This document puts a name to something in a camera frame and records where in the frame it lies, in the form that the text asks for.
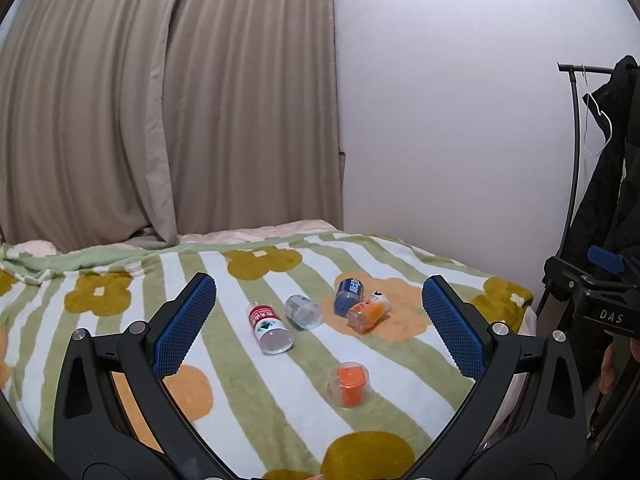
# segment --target metal screw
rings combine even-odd
[[[129,332],[132,334],[142,334],[145,331],[146,323],[144,321],[134,321],[129,325]]]
[[[509,333],[509,327],[504,323],[496,323],[492,329],[497,335],[507,335]]]
[[[560,330],[554,330],[554,332],[552,333],[552,336],[559,343],[564,343],[566,341],[566,335],[564,334],[564,332]]]
[[[71,338],[74,341],[80,341],[81,339],[84,339],[84,336],[86,336],[86,330],[84,328],[78,328],[74,330],[74,332],[71,335]]]

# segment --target black metal pole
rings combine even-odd
[[[612,68],[606,68],[603,66],[583,66],[583,65],[561,65],[558,63],[558,70],[560,72],[589,72],[593,74],[613,74]]]
[[[574,218],[575,208],[575,196],[578,191],[578,174],[580,172],[580,107],[578,101],[578,86],[575,80],[575,73],[595,73],[595,74],[612,74],[612,68],[606,68],[602,66],[584,66],[584,65],[561,65],[558,63],[558,70],[560,72],[569,73],[569,81],[571,82],[571,97],[574,105],[574,171],[571,180],[571,195],[569,196],[569,207],[566,212],[566,219],[564,221],[564,229],[562,230],[562,239],[556,256],[560,256],[566,243],[566,237],[569,234],[569,227],[571,227],[572,219]],[[540,312],[545,306],[546,300],[549,297],[550,282],[545,285],[545,291],[542,293],[540,302],[536,309],[536,315],[539,316]]]
[[[558,247],[557,256],[560,256],[566,236],[571,227],[571,220],[574,217],[575,195],[578,191],[578,173],[580,171],[580,108],[578,106],[578,87],[575,80],[575,70],[573,66],[568,67],[569,81],[571,82],[571,97],[574,102],[574,172],[571,179],[571,195],[569,196],[569,207],[566,212],[566,220],[564,221],[564,230],[562,231],[562,239],[560,247]]]

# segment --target curtain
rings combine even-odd
[[[0,52],[5,239],[176,239],[162,130],[175,0],[23,0]]]
[[[182,0],[164,82],[178,231],[342,224],[333,0]]]
[[[22,0],[0,228],[69,251],[342,224],[332,0]]]

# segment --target plastic cup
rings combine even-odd
[[[329,374],[326,396],[337,408],[362,406],[371,397],[369,371],[360,363],[341,363]]]

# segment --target striped blanket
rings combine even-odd
[[[196,430],[244,478],[302,480],[320,472],[326,480],[398,478],[472,386],[421,307],[423,281],[441,274],[463,300],[484,314],[495,307],[514,330],[531,300],[512,283],[398,240],[342,232],[162,251],[93,248],[12,258],[7,252],[0,260],[0,386],[49,454],[72,331],[121,332],[150,319],[194,273],[213,276],[215,308],[180,371],[165,382]],[[393,306],[364,336],[332,311],[335,286],[346,276],[363,281],[366,294],[382,291]],[[283,314],[292,294],[318,301],[324,323],[294,331],[290,351],[264,355],[246,307],[264,301]],[[374,395],[360,408],[341,410],[324,394],[329,371],[348,361],[369,369]],[[117,374],[115,381],[139,439],[158,447],[126,381]]]

